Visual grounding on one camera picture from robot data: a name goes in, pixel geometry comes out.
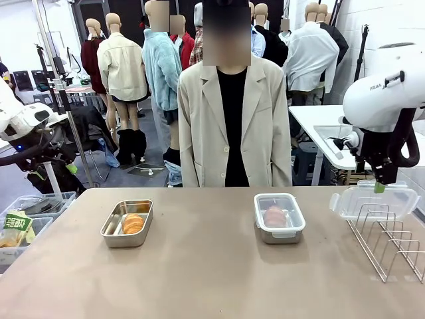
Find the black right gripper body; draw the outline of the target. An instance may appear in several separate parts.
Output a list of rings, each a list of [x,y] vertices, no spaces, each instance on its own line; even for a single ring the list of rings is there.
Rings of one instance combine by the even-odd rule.
[[[381,156],[367,158],[375,179],[379,183],[395,183],[398,168],[388,159]]]

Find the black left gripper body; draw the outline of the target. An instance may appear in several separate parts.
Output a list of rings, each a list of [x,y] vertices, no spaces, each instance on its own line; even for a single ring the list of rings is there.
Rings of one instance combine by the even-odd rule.
[[[72,153],[62,148],[36,148],[31,155],[31,169],[37,169],[48,161],[68,165],[72,163]]]

